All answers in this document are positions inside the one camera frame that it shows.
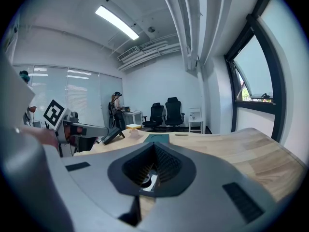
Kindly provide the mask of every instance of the white chair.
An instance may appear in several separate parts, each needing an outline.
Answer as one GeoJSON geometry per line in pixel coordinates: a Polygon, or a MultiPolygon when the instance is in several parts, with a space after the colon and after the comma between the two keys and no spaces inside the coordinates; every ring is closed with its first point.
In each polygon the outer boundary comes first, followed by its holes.
{"type": "Polygon", "coordinates": [[[200,131],[203,133],[203,118],[202,118],[202,112],[200,107],[195,108],[189,108],[189,132],[192,131],[200,131]],[[200,123],[200,129],[199,130],[192,130],[191,129],[191,123],[200,123]]]}

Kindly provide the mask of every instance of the yellow stool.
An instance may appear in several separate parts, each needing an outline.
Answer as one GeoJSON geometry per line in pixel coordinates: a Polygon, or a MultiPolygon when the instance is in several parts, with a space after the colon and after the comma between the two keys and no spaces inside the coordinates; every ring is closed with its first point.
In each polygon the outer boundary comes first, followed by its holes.
{"type": "Polygon", "coordinates": [[[131,124],[126,126],[127,129],[138,129],[141,128],[141,125],[131,124]]]}

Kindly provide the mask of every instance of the person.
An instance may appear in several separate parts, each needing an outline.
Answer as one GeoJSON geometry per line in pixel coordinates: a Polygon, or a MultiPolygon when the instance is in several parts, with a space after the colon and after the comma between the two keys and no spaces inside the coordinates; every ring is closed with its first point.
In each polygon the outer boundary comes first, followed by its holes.
{"type": "MultiPolygon", "coordinates": [[[[30,77],[27,71],[19,72],[19,76],[28,84],[30,81],[30,77]]],[[[33,123],[33,117],[30,115],[31,113],[34,113],[36,111],[36,106],[34,105],[34,98],[32,99],[31,103],[29,104],[29,107],[27,108],[24,116],[23,116],[23,122],[25,125],[32,126],[33,123]]]]}
{"type": "Polygon", "coordinates": [[[122,96],[122,94],[120,92],[115,92],[112,95],[112,105],[115,109],[115,122],[116,122],[116,127],[118,127],[120,130],[125,130],[126,129],[126,123],[125,123],[125,119],[123,116],[123,109],[120,106],[120,102],[119,102],[119,97],[122,96]]]}

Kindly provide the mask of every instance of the black pants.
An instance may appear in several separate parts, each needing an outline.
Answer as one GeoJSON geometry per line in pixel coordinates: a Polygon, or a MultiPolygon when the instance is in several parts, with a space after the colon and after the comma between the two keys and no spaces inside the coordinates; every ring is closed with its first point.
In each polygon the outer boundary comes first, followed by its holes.
{"type": "Polygon", "coordinates": [[[125,130],[126,129],[126,123],[124,116],[121,111],[117,111],[115,114],[115,121],[116,121],[116,127],[118,127],[120,130],[125,130]]]}

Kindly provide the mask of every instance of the wooden table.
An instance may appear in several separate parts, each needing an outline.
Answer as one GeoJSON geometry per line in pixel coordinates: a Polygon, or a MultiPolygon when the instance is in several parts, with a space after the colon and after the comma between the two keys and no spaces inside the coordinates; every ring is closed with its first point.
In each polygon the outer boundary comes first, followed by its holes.
{"type": "MultiPolygon", "coordinates": [[[[137,138],[130,137],[130,129],[124,130],[126,138],[117,136],[110,144],[96,144],[90,151],[74,156],[117,150],[142,143],[149,134],[139,131],[137,138]]],[[[262,184],[276,201],[298,188],[306,166],[290,151],[254,128],[239,130],[229,135],[209,135],[189,132],[169,132],[173,145],[189,148],[220,157],[233,164],[239,171],[262,184]]],[[[141,202],[143,216],[153,201],[141,202]]]]}

